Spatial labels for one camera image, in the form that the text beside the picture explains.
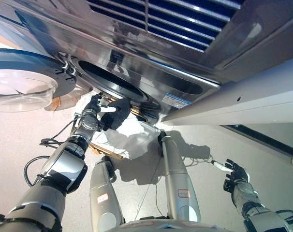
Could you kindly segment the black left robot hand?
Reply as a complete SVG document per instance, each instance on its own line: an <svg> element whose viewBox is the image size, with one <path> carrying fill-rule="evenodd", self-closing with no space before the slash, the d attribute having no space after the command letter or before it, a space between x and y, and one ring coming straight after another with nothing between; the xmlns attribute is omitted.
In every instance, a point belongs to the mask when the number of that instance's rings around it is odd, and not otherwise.
<svg viewBox="0 0 293 232"><path fill-rule="evenodd" d="M90 102L85 106L82 111L82 116L97 116L99 113L115 113L117 111L116 107L102 105L102 98L103 97L101 94L91 96Z"/></svg>

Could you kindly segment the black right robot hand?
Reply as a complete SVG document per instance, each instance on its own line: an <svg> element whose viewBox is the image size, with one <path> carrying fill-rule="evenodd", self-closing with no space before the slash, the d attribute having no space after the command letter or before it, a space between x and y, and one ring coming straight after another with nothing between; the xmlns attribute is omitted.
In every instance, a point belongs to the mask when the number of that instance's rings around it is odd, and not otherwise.
<svg viewBox="0 0 293 232"><path fill-rule="evenodd" d="M225 164L212 160L211 164L221 171L230 173L226 175L227 179L224 180L224 191L232 193L238 181L249 183L248 172L231 159L227 159Z"/></svg>

